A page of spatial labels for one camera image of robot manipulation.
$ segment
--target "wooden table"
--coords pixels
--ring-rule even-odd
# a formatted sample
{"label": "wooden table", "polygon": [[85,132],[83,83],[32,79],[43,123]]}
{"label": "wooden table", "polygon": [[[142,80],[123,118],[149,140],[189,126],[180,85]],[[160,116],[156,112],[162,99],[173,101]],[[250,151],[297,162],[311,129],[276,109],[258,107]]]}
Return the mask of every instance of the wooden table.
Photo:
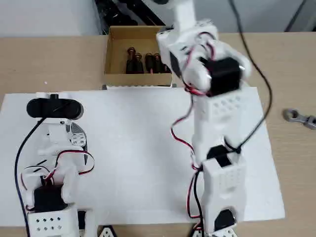
{"label": "wooden table", "polygon": [[[246,34],[246,38],[274,90],[267,123],[286,218],[241,223],[236,232],[239,237],[314,236],[316,131],[285,122],[281,111],[297,108],[316,115],[316,34]],[[222,34],[221,39],[244,52],[237,34]],[[10,92],[100,89],[106,41],[104,36],[0,39],[0,102]],[[259,88],[265,102],[267,92],[257,73],[250,84]],[[189,228],[188,224],[130,225],[115,226],[115,231],[129,237],[185,237]],[[0,228],[4,237],[23,233],[23,228]]]}

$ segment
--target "electrical cable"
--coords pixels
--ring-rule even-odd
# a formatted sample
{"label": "electrical cable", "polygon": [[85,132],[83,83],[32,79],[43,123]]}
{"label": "electrical cable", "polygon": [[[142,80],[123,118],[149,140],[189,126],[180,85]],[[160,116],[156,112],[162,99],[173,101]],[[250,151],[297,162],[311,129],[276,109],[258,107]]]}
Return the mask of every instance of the electrical cable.
{"label": "electrical cable", "polygon": [[197,219],[199,218],[199,215],[191,215],[191,211],[190,211],[190,196],[191,196],[191,189],[192,189],[192,185],[193,185],[193,181],[194,181],[194,178],[195,178],[196,174],[194,173],[192,179],[191,179],[191,182],[190,182],[190,185],[189,185],[189,190],[188,190],[188,194],[187,194],[187,213],[188,213],[188,216],[191,218],[191,219]]}
{"label": "electrical cable", "polygon": [[37,124],[32,128],[32,130],[29,132],[29,134],[25,137],[25,139],[23,140],[23,142],[20,145],[20,148],[16,154],[16,158],[15,158],[15,163],[14,163],[14,182],[15,182],[15,188],[16,191],[18,193],[19,196],[19,200],[20,200],[20,204],[21,204],[21,208],[22,208],[22,212],[23,212],[23,217],[24,217],[24,222],[25,222],[25,227],[26,227],[26,234],[28,237],[31,237],[30,235],[30,227],[29,227],[29,222],[28,222],[28,217],[24,208],[24,203],[23,203],[23,199],[22,199],[22,195],[21,195],[21,191],[19,188],[19,182],[18,182],[18,162],[19,162],[19,158],[22,152],[22,149],[24,147],[24,145],[26,144],[26,142],[28,141],[28,139],[30,138],[30,136],[35,132],[35,130],[44,122],[46,118],[41,118]]}
{"label": "electrical cable", "polygon": [[[45,166],[42,166],[42,165],[31,165],[31,166],[25,167],[24,169],[29,169],[29,168],[37,168],[36,170],[33,171],[33,173],[36,173],[36,172],[40,171],[41,169],[44,169],[44,170],[46,170],[48,173],[50,173],[50,171],[49,171]],[[20,177],[21,177],[22,186],[24,187],[25,190],[27,190],[26,185],[25,185],[24,180],[23,180],[23,172],[21,172]],[[51,177],[51,179],[52,179],[52,181],[53,181],[53,182],[52,182],[53,185],[55,185],[55,180],[54,180],[54,178]]]}
{"label": "electrical cable", "polygon": [[196,174],[195,174],[195,179],[194,179],[194,184],[193,184],[193,193],[194,193],[194,198],[197,202],[197,207],[198,207],[198,212],[199,212],[199,218],[200,218],[200,222],[199,222],[199,226],[200,226],[200,230],[202,232],[202,237],[204,237],[204,223],[203,223],[203,212],[202,212],[202,207],[201,204],[198,200],[198,194],[197,194],[197,182],[198,182],[198,175],[199,173],[202,172],[202,166],[197,170]]}
{"label": "electrical cable", "polygon": [[[175,125],[177,125],[178,123],[186,120],[190,116],[190,114],[192,112],[192,109],[193,109],[193,104],[194,104],[193,103],[193,95],[191,95],[191,103],[190,103],[190,107],[189,107],[187,113],[185,115],[183,115],[182,117],[178,118],[175,122],[173,122],[173,124],[171,125],[171,128],[170,128],[170,132],[171,132],[172,137],[176,141],[181,142],[184,145],[188,146],[191,149],[191,153],[194,155],[194,148],[193,148],[193,146],[190,143],[186,142],[185,140],[179,138],[173,131],[173,128],[174,128]],[[192,158],[192,168],[195,169],[195,170],[197,169],[197,167],[194,165],[194,159],[193,158]]]}
{"label": "electrical cable", "polygon": [[80,151],[80,150],[64,150],[64,151],[61,151],[60,153],[58,153],[57,158],[56,158],[55,167],[54,167],[54,169],[44,178],[45,181],[47,181],[48,179],[50,179],[50,178],[53,177],[53,175],[55,174],[55,172],[56,172],[56,170],[57,170],[58,160],[59,160],[59,158],[61,157],[61,155],[62,155],[62,154],[65,154],[65,153],[79,153],[79,154],[85,154],[85,155],[88,155],[88,156],[90,156],[90,157],[92,158],[92,160],[93,160],[93,166],[92,166],[89,170],[79,172],[79,175],[83,175],[83,174],[90,173],[90,172],[94,169],[95,160],[94,160],[94,157],[93,157],[89,152]]}
{"label": "electrical cable", "polygon": [[240,15],[239,15],[239,12],[237,11],[237,8],[236,8],[236,5],[235,5],[235,2],[234,0],[228,0],[231,8],[232,8],[232,11],[235,15],[235,18],[236,18],[236,22],[237,22],[237,28],[238,28],[238,32],[239,32],[239,35],[240,35],[240,38],[241,38],[241,41],[242,41],[242,44],[246,50],[246,53],[252,63],[252,65],[255,67],[255,69],[257,70],[257,72],[260,74],[260,76],[262,77],[262,79],[264,80],[266,86],[267,86],[267,89],[269,91],[269,103],[268,103],[268,107],[263,115],[263,117],[260,119],[260,121],[257,123],[257,125],[254,127],[254,129],[249,133],[249,135],[241,142],[241,144],[235,149],[236,151],[237,150],[240,150],[241,147],[249,141],[249,139],[253,136],[253,134],[259,129],[259,127],[262,125],[262,123],[265,121],[265,119],[267,118],[267,116],[269,115],[270,111],[271,111],[271,107],[272,107],[272,102],[273,102],[273,93],[272,93],[272,88],[270,86],[270,83],[268,81],[268,79],[266,78],[266,76],[263,74],[263,72],[261,71],[261,69],[259,68],[259,66],[256,64],[256,62],[254,61],[252,55],[251,55],[251,52],[249,50],[249,47],[248,47],[248,44],[246,42],[246,39],[243,35],[243,27],[242,27],[242,24],[241,24],[241,19],[240,19]]}

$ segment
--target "cardboard box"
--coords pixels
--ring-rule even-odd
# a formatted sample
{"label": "cardboard box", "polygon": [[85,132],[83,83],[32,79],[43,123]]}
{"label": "cardboard box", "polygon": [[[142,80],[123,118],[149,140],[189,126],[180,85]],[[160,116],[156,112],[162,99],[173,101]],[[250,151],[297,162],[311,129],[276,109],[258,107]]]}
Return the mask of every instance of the cardboard box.
{"label": "cardboard box", "polygon": [[[105,61],[105,82],[109,86],[171,85],[172,74],[148,74],[146,53],[159,53],[156,33],[160,26],[112,26]],[[127,49],[134,47],[142,54],[144,74],[126,74]]]}

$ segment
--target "metal wrench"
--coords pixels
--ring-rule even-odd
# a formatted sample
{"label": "metal wrench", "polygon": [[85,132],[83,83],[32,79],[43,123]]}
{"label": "metal wrench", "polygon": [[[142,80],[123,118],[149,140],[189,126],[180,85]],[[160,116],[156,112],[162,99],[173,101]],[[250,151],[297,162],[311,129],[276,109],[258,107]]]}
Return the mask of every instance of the metal wrench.
{"label": "metal wrench", "polygon": [[304,116],[298,113],[296,109],[284,109],[283,118],[288,122],[300,122],[309,129],[316,129],[316,117]]}

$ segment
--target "mounting hole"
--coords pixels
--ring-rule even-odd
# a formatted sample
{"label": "mounting hole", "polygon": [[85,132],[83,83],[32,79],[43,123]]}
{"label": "mounting hole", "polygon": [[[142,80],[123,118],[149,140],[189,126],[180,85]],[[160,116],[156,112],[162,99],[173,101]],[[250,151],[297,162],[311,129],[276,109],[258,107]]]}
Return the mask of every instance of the mounting hole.
{"label": "mounting hole", "polygon": [[287,112],[289,118],[296,119],[298,117],[298,112],[296,110],[291,110]]}

